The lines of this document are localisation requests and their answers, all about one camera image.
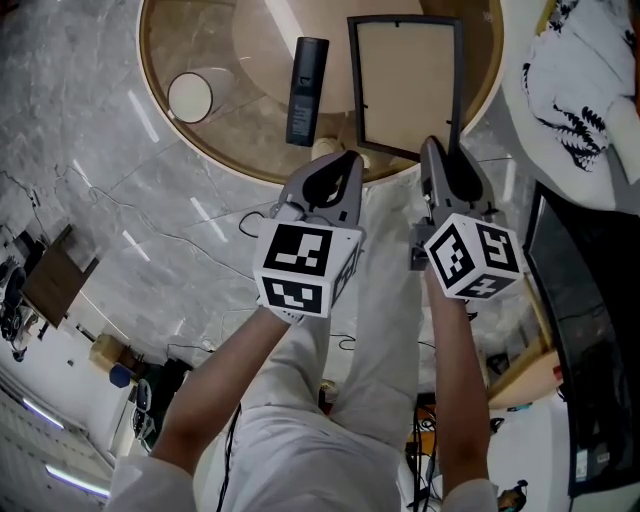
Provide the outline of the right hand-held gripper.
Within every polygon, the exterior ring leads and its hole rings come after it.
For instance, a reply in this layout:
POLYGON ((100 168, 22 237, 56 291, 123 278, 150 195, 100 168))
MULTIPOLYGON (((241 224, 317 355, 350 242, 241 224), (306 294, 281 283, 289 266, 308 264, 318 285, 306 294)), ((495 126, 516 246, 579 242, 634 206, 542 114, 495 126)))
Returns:
MULTIPOLYGON (((481 179, 463 146, 449 155, 449 183, 448 156, 436 137, 424 141, 420 157, 422 196, 430 209, 451 208, 451 191, 468 203, 482 198, 481 179)), ((516 233, 461 213, 450 214, 441 224, 424 217, 413 226, 410 268, 428 266, 451 299, 491 300, 524 277, 516 233)))

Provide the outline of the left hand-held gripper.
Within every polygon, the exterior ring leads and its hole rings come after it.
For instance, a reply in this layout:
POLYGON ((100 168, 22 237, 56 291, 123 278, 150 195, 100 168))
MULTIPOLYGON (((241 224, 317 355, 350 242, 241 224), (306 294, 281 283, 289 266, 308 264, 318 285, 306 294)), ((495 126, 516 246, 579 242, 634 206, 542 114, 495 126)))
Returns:
POLYGON ((289 323, 331 315, 364 242, 357 225, 363 174, 363 158, 347 150, 314 159, 289 177, 282 201, 259 226, 253 260, 259 305, 289 323), (340 201, 345 227, 308 212, 340 201))

